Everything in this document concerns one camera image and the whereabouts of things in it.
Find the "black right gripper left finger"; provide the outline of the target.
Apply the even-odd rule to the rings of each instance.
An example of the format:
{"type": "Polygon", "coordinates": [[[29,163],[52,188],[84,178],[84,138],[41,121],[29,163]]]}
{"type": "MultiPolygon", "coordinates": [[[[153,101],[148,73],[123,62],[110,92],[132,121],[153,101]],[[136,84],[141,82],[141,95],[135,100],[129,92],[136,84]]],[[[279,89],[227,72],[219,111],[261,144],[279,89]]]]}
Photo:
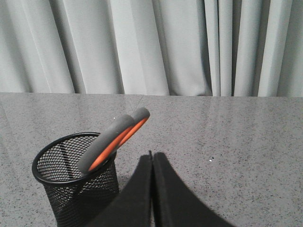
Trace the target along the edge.
{"type": "Polygon", "coordinates": [[[140,157],[130,180],[88,227],[149,227],[151,225],[152,153],[140,157]]]}

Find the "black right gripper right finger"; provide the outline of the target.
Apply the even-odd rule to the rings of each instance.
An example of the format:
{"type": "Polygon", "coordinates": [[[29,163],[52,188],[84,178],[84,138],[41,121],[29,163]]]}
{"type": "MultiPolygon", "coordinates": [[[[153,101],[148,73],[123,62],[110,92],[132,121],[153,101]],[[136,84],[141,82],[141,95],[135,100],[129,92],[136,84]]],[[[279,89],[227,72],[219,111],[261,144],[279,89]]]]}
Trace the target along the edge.
{"type": "Polygon", "coordinates": [[[153,212],[157,227],[231,227],[184,184],[164,153],[153,156],[153,212]]]}

